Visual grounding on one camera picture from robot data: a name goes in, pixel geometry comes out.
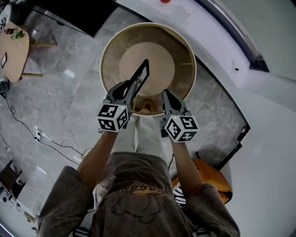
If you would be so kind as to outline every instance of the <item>qr code cube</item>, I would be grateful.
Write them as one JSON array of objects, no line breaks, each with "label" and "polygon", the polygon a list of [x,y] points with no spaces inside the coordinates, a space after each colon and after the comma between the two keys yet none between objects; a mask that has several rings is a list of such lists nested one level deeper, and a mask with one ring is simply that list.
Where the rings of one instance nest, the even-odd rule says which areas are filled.
[{"label": "qr code cube", "polygon": [[128,107],[113,104],[100,104],[97,119],[101,130],[119,132],[129,120]]},{"label": "qr code cube", "polygon": [[199,131],[199,126],[194,116],[172,115],[165,130],[174,142],[182,143],[191,141]]}]

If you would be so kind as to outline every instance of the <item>wooden side table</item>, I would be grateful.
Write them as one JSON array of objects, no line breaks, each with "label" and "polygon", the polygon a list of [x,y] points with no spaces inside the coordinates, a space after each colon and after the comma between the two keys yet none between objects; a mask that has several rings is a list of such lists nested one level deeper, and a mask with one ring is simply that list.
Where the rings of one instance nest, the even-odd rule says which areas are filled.
[{"label": "wooden side table", "polygon": [[[22,29],[12,22],[8,22],[4,30],[12,28],[20,32]],[[36,44],[30,40],[29,34],[23,30],[24,36],[18,39],[11,39],[11,35],[4,32],[0,35],[0,60],[7,55],[7,62],[3,67],[5,76],[11,83],[16,83],[23,76],[42,77],[43,74],[24,73],[24,68],[32,47],[56,46],[56,43]]]}]

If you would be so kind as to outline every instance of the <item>white cloth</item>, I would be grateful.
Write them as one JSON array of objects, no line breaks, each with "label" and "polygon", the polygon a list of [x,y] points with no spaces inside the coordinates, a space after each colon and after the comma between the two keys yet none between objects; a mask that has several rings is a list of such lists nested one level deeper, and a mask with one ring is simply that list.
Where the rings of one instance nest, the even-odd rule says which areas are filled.
[{"label": "white cloth", "polygon": [[[135,148],[135,130],[138,134],[138,146]],[[121,129],[113,145],[113,152],[136,152],[158,156],[167,162],[168,158],[161,144],[159,130],[153,117],[139,117],[136,122],[130,118],[126,129]]]}]

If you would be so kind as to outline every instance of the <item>gray tile floor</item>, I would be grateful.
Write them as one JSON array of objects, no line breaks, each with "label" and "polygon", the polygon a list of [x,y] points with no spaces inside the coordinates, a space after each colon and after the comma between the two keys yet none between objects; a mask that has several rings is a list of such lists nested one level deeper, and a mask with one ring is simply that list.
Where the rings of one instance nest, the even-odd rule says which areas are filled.
[{"label": "gray tile floor", "polygon": [[[100,137],[95,119],[98,103],[105,97],[99,77],[99,61],[108,40],[120,29],[142,22],[137,16],[118,8],[99,30],[95,38],[60,26],[52,19],[32,13],[27,19],[29,33],[37,42],[57,42],[57,47],[32,51],[25,72],[44,74],[43,78],[24,78],[12,84],[7,94],[9,104],[15,107],[15,116],[31,131],[41,128],[56,143],[70,145],[81,153],[94,146]],[[199,136],[188,143],[194,156],[215,165],[236,146],[235,138],[245,125],[235,106],[206,70],[198,65],[194,89],[186,100],[200,125]],[[74,77],[64,72],[70,70]],[[13,159],[16,169],[23,170],[23,179],[29,179],[37,167],[45,171],[31,188],[44,202],[64,165],[77,165],[43,144],[36,143],[26,128],[15,121],[0,98],[0,134],[8,144],[7,153],[0,140],[0,166]],[[79,162],[80,154],[70,148],[53,145],[67,158]],[[167,161],[172,157],[168,138],[162,139]]]}]

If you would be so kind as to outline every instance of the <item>wooden table leg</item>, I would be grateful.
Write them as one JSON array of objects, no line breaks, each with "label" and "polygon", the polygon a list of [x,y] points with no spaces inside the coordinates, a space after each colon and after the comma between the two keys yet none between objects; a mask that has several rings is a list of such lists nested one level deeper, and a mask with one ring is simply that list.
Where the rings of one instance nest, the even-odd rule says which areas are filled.
[{"label": "wooden table leg", "polygon": [[57,46],[57,43],[31,43],[31,47],[52,47]]},{"label": "wooden table leg", "polygon": [[22,76],[30,76],[30,77],[43,77],[43,74],[35,74],[35,73],[23,73]]}]

